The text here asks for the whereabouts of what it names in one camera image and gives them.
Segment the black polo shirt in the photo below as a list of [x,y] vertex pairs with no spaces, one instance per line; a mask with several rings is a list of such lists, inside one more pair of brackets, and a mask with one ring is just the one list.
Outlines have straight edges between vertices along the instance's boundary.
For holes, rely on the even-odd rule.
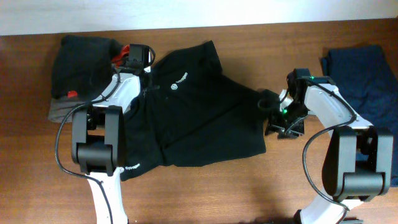
[[226,77],[212,41],[169,53],[124,115],[121,180],[158,166],[201,167],[265,153],[263,106],[278,98]]

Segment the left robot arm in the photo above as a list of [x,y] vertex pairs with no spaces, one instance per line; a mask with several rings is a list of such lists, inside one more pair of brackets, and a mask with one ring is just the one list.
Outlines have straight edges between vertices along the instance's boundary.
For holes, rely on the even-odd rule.
[[113,75],[89,105],[72,113],[72,160],[88,181],[97,223],[128,223],[121,192],[126,160],[124,114],[140,94],[141,78],[149,74],[155,51],[131,44],[112,63]]

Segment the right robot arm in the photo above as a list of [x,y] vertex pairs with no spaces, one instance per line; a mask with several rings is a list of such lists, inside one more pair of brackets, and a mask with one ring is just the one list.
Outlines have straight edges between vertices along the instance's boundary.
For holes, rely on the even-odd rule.
[[[394,135],[357,113],[330,77],[314,77],[309,69],[296,68],[287,75],[287,85],[279,96],[267,96],[257,103],[268,115],[266,130],[280,138],[297,138],[304,134],[304,119],[311,114],[323,125],[302,151],[304,174],[317,195],[288,223],[359,223],[347,218],[348,212],[386,194],[391,185]],[[307,152],[323,134],[330,136],[330,143],[319,189],[308,171]]]

